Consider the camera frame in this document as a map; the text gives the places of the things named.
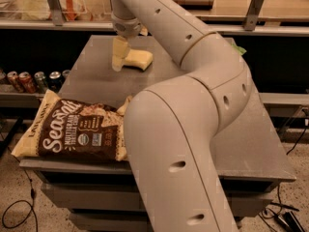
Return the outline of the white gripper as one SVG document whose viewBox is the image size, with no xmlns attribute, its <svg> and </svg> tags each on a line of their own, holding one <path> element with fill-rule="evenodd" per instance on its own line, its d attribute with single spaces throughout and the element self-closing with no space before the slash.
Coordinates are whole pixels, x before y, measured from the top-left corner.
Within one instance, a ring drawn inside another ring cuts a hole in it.
<svg viewBox="0 0 309 232">
<path fill-rule="evenodd" d="M 148 29 L 142 27 L 137 18 L 121 19 L 114 14 L 111 15 L 114 31 L 119 35 L 113 39 L 112 68 L 119 72 L 125 64 L 125 59 L 130 51 L 130 45 L 125 38 L 133 38 L 141 34 L 148 36 Z"/>
</svg>

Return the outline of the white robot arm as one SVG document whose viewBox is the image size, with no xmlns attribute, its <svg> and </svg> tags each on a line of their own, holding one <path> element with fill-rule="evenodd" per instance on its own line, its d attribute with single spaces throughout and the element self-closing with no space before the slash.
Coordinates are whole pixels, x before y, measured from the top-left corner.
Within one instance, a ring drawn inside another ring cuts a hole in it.
<svg viewBox="0 0 309 232">
<path fill-rule="evenodd" d="M 211 157 L 252 89 L 244 60 L 172 0 L 120 0 L 184 71 L 137 94 L 125 115 L 130 167 L 154 232 L 238 232 Z"/>
</svg>

